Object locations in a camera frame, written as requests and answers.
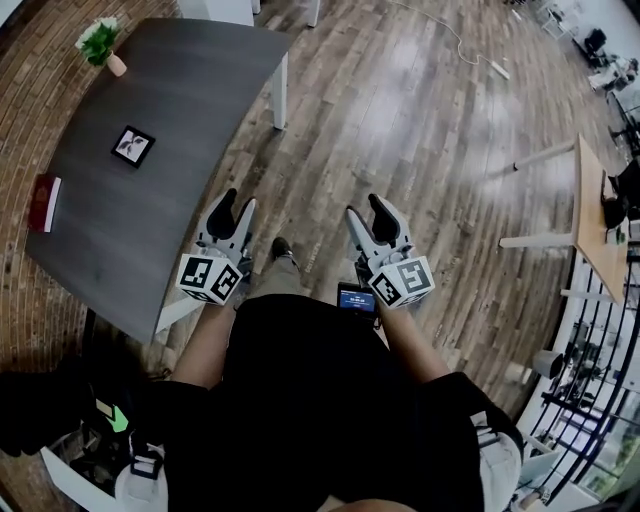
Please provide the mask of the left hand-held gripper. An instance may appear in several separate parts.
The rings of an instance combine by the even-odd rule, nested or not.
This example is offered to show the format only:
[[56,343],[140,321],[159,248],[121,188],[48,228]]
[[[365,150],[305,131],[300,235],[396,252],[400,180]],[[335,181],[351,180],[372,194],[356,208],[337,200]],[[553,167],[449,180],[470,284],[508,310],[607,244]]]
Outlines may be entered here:
[[226,304],[239,286],[250,283],[257,200],[250,198],[235,219],[236,196],[237,190],[230,188],[207,207],[198,222],[193,251],[181,257],[178,288],[195,300]]

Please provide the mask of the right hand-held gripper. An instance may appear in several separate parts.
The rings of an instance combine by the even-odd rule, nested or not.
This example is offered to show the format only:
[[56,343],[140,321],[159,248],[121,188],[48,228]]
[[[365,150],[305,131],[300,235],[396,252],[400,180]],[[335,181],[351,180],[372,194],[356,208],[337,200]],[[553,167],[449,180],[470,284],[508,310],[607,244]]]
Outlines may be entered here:
[[425,256],[414,254],[404,216],[378,194],[368,196],[374,212],[371,231],[359,212],[345,209],[351,239],[360,252],[356,272],[387,308],[420,301],[435,285]]

